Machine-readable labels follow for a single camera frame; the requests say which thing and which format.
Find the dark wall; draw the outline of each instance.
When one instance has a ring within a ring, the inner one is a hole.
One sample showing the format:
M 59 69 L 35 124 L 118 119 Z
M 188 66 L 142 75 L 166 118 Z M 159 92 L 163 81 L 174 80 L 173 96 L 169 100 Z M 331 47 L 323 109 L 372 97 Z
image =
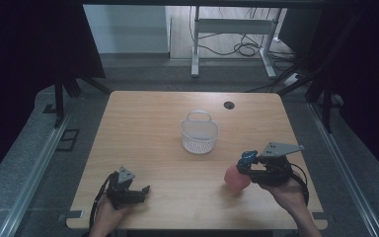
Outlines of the dark wall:
M 46 2 L 0 0 L 0 163 L 56 75 L 104 77 L 82 6 Z
M 379 1 L 370 1 L 332 72 L 341 115 L 379 160 Z

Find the plastic basket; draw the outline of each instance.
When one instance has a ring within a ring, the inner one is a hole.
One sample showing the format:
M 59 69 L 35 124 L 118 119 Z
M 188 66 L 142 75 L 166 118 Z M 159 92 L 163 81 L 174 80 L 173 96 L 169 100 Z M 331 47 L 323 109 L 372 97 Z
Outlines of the plastic basket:
M 190 116 L 193 114 L 203 114 L 208 119 L 192 119 Z M 210 152 L 214 148 L 218 133 L 217 123 L 205 111 L 192 111 L 187 115 L 187 119 L 181 122 L 183 147 L 193 154 Z

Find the gray floor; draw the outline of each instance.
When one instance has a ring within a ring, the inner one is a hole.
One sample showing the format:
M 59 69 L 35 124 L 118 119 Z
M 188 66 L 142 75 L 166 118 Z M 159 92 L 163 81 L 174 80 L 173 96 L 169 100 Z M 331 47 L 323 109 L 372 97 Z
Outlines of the gray floor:
M 247 92 L 270 82 L 258 60 L 201 60 L 197 79 L 190 77 L 188 60 L 149 58 L 147 55 L 142 58 L 103 55 L 103 63 L 107 80 L 98 81 L 113 90 Z M 78 132 L 76 143 L 71 151 L 64 150 L 72 145 L 70 141 L 57 144 L 58 150 L 52 153 L 25 215 L 19 216 L 16 236 L 81 236 L 85 232 L 66 227 L 65 214 L 75 195 L 109 96 L 81 80 L 78 82 L 81 96 L 77 99 L 65 97 L 66 111 L 71 115 L 66 129 Z M 371 236 L 304 100 L 306 89 L 307 86 L 299 88 L 284 96 L 282 101 L 299 143 L 306 147 L 303 156 L 325 211 L 323 217 L 329 220 L 329 227 L 322 233 L 337 237 Z M 55 115 L 42 113 L 47 105 L 53 104 L 52 88 L 38 93 L 36 108 L 29 122 L 0 166 L 0 230 L 8 213 L 16 208 L 14 201 L 20 195 L 43 145 L 54 132 Z M 332 112 L 332 129 L 353 177 L 379 220 L 379 163 L 343 122 L 338 109 Z M 140 235 L 171 236 L 172 233 Z M 249 235 L 232 232 L 222 236 Z M 275 230 L 273 236 L 292 236 L 292 231 Z

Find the wall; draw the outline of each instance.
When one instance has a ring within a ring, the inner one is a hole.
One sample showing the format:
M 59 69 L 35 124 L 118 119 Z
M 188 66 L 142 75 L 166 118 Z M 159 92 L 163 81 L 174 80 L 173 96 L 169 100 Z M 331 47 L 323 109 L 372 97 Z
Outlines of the wall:
M 96 6 L 84 10 L 99 53 L 169 52 L 165 6 Z

